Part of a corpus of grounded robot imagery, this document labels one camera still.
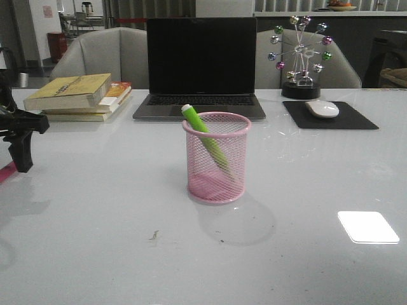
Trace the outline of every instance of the glossy table surface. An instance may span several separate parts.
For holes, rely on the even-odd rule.
[[[407,91],[323,90],[380,129],[305,130],[258,90],[246,193],[219,206],[188,196],[181,123],[132,119],[147,93],[33,134],[34,166],[0,184],[0,304],[406,304]],[[339,211],[400,240],[354,243]]]

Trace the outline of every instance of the white mouse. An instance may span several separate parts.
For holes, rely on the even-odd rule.
[[[326,100],[310,100],[305,102],[305,105],[318,118],[334,118],[339,114],[338,107]]]

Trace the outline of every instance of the pink mesh pen holder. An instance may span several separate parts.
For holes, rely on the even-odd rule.
[[[246,136],[249,119],[229,112],[199,114],[209,133],[183,121],[186,131],[188,191],[205,203],[227,203],[245,191]]]

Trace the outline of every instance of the book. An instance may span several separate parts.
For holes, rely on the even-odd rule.
[[[94,107],[110,84],[110,73],[55,78],[27,97],[24,107],[28,111]]]
[[[118,112],[120,108],[125,104],[125,102],[130,98],[130,92],[120,101],[120,103],[116,104],[112,111],[108,112],[60,112],[60,113],[45,113],[49,121],[71,121],[71,122],[102,122],[106,121],[110,118],[114,113]]]
[[[130,93],[132,84],[128,81],[112,81],[110,89],[95,107],[73,109],[48,109],[45,114],[68,114],[68,113],[107,113],[118,108],[119,103]]]

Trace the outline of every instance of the green pen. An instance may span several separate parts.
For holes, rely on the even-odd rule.
[[[183,113],[183,116],[187,119],[187,121],[190,123],[191,127],[198,131],[198,132],[205,132],[209,133],[209,129],[205,125],[205,123],[202,121],[201,117],[197,114],[195,109],[189,105],[183,105],[181,108],[181,111]],[[213,138],[205,138],[201,137],[200,138],[203,146],[208,150],[210,156],[212,159],[215,161],[216,165],[225,173],[228,174],[229,177],[232,177],[229,169],[229,164],[226,156],[224,155],[223,151],[221,148],[218,146],[217,142]]]

